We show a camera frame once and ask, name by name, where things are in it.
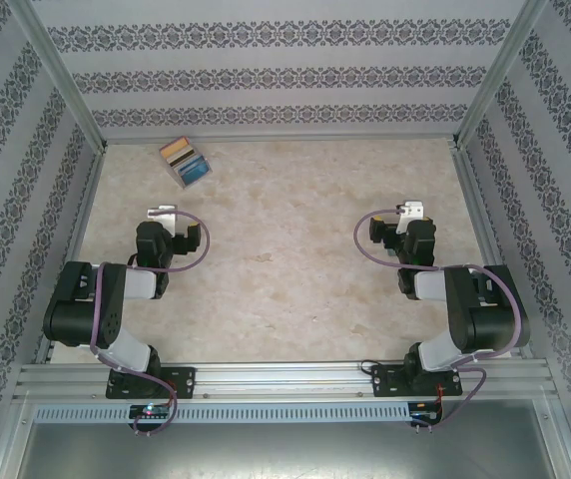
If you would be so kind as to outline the grey metallic pieces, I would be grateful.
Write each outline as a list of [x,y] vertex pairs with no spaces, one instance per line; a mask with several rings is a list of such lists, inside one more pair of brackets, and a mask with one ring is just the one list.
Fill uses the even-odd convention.
[[186,137],[180,137],[159,149],[168,173],[183,189],[208,175],[212,168],[206,157]]

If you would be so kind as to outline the left controller board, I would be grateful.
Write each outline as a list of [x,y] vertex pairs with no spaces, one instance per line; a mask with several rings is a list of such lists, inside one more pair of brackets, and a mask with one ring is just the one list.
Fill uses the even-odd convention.
[[166,420],[171,412],[171,408],[166,405],[146,404],[132,405],[129,409],[129,419],[135,420]]

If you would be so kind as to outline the controller board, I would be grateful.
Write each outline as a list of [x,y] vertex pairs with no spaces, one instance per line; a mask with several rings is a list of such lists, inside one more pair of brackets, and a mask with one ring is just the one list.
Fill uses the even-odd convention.
[[408,411],[410,423],[419,427],[433,427],[443,417],[443,407],[440,401],[410,402]]
[[171,412],[171,408],[166,405],[146,404],[132,405],[129,409],[129,419],[135,420],[166,420]]

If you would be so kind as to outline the right controller board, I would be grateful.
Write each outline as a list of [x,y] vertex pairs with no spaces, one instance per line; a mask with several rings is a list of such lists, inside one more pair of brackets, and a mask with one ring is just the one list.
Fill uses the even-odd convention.
[[440,401],[410,402],[408,411],[410,423],[419,427],[433,427],[443,417],[443,407]]

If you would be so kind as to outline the grey metal panel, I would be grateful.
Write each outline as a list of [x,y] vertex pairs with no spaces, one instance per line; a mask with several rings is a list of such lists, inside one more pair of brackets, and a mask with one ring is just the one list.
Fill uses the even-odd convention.
[[475,402],[433,432],[403,423],[37,424],[20,479],[558,479],[526,401]]

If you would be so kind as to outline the aluminium side rail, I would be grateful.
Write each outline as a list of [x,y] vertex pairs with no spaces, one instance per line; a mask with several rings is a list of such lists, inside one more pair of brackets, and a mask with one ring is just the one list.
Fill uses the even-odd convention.
[[492,228],[490,215],[487,212],[468,155],[464,149],[457,146],[454,140],[449,141],[448,146],[481,257],[485,264],[504,263]]
[[[86,176],[82,196],[80,197],[74,222],[72,223],[72,229],[67,240],[67,247],[64,255],[62,256],[60,270],[63,270],[67,261],[76,259],[81,249],[81,243],[84,238],[90,210],[92,209],[92,203],[97,190],[99,178],[101,176],[106,151],[107,148],[104,148],[101,153],[97,153],[94,156],[93,163]],[[51,348],[51,342],[46,338],[45,333],[43,332],[43,322],[40,322],[39,336],[35,345],[34,355],[30,360],[30,363],[41,364],[48,362],[52,355]]]

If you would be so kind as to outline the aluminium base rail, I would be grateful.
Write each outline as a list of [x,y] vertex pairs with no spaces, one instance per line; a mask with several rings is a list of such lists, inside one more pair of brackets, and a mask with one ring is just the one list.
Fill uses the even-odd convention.
[[[556,397],[544,359],[519,357],[479,361],[486,381],[478,400]],[[372,402],[371,379],[359,363],[267,362],[194,363],[194,403]],[[92,404],[105,402],[109,369],[100,364],[39,364],[20,369],[14,403]]]

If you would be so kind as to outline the aluminium frame post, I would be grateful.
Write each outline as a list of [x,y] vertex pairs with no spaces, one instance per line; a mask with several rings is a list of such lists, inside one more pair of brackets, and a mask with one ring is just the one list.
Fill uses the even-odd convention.
[[31,0],[6,0],[24,34],[38,54],[51,80],[59,90],[86,140],[95,152],[103,153],[106,141],[90,109],[66,67],[47,28],[39,18]]
[[481,122],[494,95],[517,58],[519,50],[548,2],[549,0],[524,0],[461,125],[449,142],[452,150],[460,150],[470,142],[477,125]]

